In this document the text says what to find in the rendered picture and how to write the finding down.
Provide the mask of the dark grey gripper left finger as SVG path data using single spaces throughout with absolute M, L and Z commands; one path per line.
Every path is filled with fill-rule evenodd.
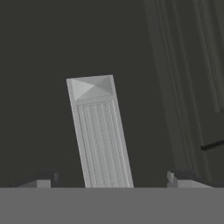
M 17 181 L 15 187 L 21 188 L 54 188 L 60 186 L 60 172 L 49 168 L 30 174 Z

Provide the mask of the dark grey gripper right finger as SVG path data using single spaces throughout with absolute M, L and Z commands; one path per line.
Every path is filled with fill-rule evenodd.
M 183 173 L 167 172 L 167 187 L 170 188 L 215 188 L 215 184 L 190 178 Z

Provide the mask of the pale grey fluted column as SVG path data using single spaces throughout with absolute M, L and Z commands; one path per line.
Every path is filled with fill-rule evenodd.
M 66 81 L 86 188 L 134 186 L 114 77 Z

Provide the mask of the dark grey cabinet door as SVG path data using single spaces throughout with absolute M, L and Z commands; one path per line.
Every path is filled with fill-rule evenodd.
M 224 186 L 224 0 L 143 0 L 174 168 Z

